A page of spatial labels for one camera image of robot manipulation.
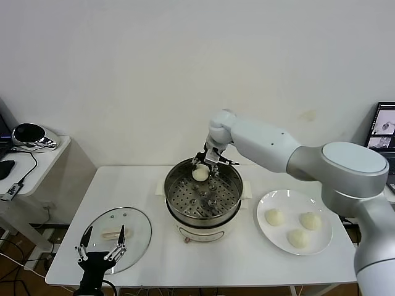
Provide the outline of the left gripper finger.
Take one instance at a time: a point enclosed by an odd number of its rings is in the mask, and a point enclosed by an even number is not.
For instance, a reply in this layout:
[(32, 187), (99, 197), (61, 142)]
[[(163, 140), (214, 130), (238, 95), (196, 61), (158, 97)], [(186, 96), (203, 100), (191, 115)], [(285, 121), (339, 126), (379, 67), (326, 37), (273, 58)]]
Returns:
[(77, 251), (78, 256), (79, 256), (79, 259), (78, 259), (79, 263), (82, 261), (86, 261), (88, 259), (86, 249), (89, 244), (92, 230), (93, 230), (93, 227), (89, 226), (88, 229), (82, 235), (82, 237), (80, 239), (80, 243), (77, 246), (75, 246), (75, 250)]
[(120, 232), (119, 232), (117, 244), (104, 257), (104, 260), (105, 261), (119, 261), (119, 259), (121, 259), (121, 257), (124, 255), (124, 253), (126, 251), (127, 251), (127, 248), (125, 245), (125, 226), (122, 225)]

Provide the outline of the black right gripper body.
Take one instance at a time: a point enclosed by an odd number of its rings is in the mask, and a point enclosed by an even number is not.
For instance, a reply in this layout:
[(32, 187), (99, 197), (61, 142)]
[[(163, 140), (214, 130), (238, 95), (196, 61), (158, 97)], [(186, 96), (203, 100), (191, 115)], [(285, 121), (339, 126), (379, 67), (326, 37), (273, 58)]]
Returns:
[(197, 153), (197, 160), (209, 168), (216, 167), (220, 162), (221, 145), (217, 142), (205, 142), (203, 150)]

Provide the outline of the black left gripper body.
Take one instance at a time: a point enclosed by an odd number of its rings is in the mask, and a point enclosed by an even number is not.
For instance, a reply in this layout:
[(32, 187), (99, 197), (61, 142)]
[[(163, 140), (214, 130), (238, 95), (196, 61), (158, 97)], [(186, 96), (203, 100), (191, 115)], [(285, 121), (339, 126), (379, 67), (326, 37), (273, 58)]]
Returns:
[(87, 260), (79, 260), (78, 265), (83, 270), (81, 284), (101, 284), (107, 270), (112, 269), (116, 262), (104, 259), (106, 251), (88, 252)]

